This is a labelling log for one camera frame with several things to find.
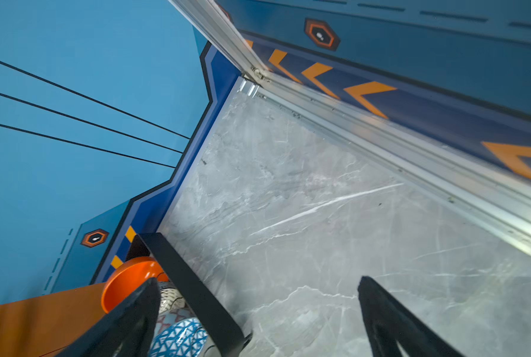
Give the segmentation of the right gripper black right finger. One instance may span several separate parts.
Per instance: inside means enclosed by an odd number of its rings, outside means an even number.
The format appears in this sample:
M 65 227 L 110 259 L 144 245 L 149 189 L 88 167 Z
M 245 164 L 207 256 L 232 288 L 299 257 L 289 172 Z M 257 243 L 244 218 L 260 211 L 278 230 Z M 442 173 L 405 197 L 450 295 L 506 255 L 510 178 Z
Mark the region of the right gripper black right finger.
M 361 278 L 358 299 L 372 355 L 462 355 L 370 276 Z

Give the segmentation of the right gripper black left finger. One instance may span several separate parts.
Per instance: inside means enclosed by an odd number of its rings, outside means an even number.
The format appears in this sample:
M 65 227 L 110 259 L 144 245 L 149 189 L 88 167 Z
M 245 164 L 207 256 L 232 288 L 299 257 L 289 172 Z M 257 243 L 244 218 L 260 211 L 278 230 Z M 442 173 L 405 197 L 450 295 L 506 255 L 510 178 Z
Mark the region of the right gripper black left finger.
M 150 278 L 60 356 L 147 356 L 154 338 L 161 294 Z

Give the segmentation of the white lattice patterned bowl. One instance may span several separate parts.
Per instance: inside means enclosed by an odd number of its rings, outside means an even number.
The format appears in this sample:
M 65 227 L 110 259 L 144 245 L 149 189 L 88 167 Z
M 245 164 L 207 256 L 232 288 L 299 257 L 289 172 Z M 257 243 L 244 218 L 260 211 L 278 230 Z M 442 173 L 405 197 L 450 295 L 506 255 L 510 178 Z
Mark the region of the white lattice patterned bowl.
M 171 287 L 165 287 L 161 289 L 161 304 L 158 312 L 159 315 L 183 309 L 185 306 L 186 300 L 177 289 Z

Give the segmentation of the orange plastic bowl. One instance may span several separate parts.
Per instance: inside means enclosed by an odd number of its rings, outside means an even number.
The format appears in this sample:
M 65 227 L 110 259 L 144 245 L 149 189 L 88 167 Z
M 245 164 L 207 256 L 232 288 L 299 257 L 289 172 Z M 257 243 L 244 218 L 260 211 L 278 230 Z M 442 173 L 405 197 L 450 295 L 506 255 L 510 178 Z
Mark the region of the orange plastic bowl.
M 101 296 L 103 311 L 111 312 L 150 278 L 164 283 L 170 281 L 161 265 L 153 257 L 136 257 L 123 263 L 104 286 Z

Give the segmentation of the red patterned ceramic bowl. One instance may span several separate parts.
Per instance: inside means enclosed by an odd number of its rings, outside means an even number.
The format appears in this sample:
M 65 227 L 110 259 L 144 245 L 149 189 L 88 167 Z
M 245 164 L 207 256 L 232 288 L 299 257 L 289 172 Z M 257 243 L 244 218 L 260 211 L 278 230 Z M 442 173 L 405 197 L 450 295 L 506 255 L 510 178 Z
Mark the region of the red patterned ceramic bowl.
M 195 315 L 188 308 L 175 309 L 166 311 L 158 316 L 155 325 L 155 336 L 160 335 L 165 329 L 177 324 L 188 318 L 194 318 Z

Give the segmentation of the dark blue patterned bowl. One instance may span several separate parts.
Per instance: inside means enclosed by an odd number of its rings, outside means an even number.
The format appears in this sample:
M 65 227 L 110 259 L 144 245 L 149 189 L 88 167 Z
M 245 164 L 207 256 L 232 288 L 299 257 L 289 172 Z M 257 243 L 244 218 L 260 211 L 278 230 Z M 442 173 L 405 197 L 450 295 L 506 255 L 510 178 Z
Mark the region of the dark blue patterned bowl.
M 188 318 L 173 324 L 156 336 L 148 356 L 197 357 L 208 339 L 208 333 L 197 318 Z

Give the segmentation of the aluminium corner post right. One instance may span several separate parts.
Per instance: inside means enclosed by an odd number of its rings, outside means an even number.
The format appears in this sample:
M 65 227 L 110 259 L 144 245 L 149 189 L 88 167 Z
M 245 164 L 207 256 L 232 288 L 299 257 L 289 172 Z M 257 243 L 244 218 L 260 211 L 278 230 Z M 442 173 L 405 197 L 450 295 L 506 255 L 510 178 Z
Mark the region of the aluminium corner post right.
M 170 3 L 241 73 L 255 83 L 265 83 L 267 68 L 215 1 L 170 0 Z

